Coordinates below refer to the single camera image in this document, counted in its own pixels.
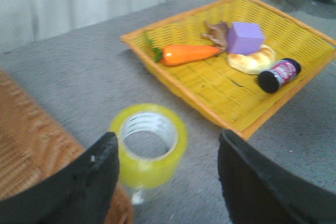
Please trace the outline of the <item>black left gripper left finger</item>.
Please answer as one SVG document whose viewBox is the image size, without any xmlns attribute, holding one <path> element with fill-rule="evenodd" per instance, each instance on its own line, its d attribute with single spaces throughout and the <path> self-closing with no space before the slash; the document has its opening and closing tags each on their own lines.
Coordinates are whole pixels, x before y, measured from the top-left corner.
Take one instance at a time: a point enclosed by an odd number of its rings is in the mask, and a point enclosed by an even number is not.
<svg viewBox="0 0 336 224">
<path fill-rule="evenodd" d="M 118 177 L 118 140 L 106 132 L 61 171 L 1 201 L 1 223 L 104 223 Z"/>
</svg>

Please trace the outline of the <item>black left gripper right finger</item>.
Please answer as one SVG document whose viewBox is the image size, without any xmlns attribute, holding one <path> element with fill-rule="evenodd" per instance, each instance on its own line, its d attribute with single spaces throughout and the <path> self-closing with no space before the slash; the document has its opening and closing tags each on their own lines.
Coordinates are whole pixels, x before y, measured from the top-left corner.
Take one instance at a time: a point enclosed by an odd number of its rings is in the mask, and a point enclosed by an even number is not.
<svg viewBox="0 0 336 224">
<path fill-rule="evenodd" d="M 285 170 L 231 130 L 219 136 L 218 175 L 232 223 L 335 223 L 335 193 Z"/>
</svg>

